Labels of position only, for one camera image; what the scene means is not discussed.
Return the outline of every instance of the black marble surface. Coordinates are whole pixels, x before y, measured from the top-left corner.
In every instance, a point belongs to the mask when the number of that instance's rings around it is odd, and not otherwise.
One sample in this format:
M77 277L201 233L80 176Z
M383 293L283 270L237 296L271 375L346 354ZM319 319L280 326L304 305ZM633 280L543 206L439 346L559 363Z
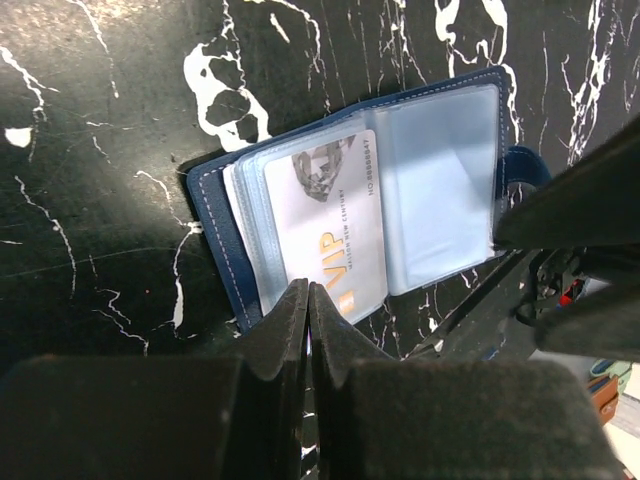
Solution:
M564 170L640 109L639 16L637 0L5 0L2 371L237 335L184 171L358 100L503 65L512 143ZM492 268L359 328L406 357Z

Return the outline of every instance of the white card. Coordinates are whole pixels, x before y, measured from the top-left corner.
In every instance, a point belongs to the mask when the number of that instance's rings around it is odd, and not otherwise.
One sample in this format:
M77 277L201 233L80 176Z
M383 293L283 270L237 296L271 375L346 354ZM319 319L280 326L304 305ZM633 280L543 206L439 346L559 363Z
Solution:
M274 160L265 177L287 280L323 284L356 323L387 295L375 134Z

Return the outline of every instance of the marble table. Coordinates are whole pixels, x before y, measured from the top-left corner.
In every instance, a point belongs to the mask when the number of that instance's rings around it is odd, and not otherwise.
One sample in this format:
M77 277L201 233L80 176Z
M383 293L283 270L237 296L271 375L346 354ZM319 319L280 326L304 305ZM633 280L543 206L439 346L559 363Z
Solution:
M637 0L4 0L0 365L238 335L192 165L358 100L502 65L554 174L640 109ZM359 328L407 356L494 268Z

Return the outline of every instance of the green object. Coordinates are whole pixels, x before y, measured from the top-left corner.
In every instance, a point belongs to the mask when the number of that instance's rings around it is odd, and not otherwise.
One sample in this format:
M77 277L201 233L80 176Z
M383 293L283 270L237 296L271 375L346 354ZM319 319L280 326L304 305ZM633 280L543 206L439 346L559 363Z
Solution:
M602 375L609 377L617 375L618 393L622 394L631 378L631 367L632 364L629 362L617 362L615 360L601 358L593 364L589 373L591 374L591 378L601 377Z

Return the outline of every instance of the blue leather cover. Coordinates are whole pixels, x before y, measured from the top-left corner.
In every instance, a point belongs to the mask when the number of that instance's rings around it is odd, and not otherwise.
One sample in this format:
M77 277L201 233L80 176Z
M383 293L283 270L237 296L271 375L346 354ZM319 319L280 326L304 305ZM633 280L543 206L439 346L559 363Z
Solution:
M241 156L309 133L344 119L355 112L375 107L401 104L417 97L434 95L439 92L468 87L472 85L496 85L500 91L500 148L501 157L497 168L496 198L506 194L506 187L512 182L525 182L540 186L550 179L548 170L540 158L524 147L512 147L507 150L508 118L504 92L506 75L502 68L495 67L470 75L457 77L446 82L419 87L407 92L361 102L331 114L289 133L271 138L246 149L226 154L193 168L187 177L189 192L194 201L197 214L220 271L238 324L243 332L248 331L262 318L258 290L253 269L236 226L229 200L227 198L222 170Z

